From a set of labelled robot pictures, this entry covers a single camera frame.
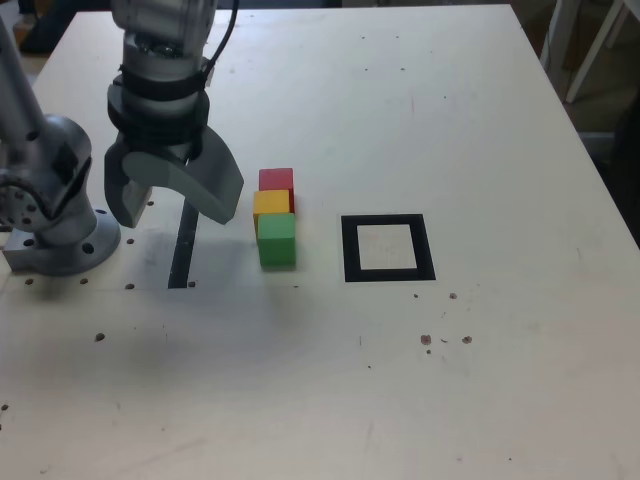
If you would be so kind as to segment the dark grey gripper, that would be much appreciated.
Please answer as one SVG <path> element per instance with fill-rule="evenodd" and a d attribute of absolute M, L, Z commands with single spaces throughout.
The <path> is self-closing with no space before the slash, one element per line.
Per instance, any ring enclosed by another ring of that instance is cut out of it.
<path fill-rule="evenodd" d="M 230 149 L 206 125 L 122 125 L 104 156 L 105 198 L 127 228 L 137 226 L 151 187 L 178 192 L 198 212 L 225 225 L 235 215 L 243 185 Z"/>

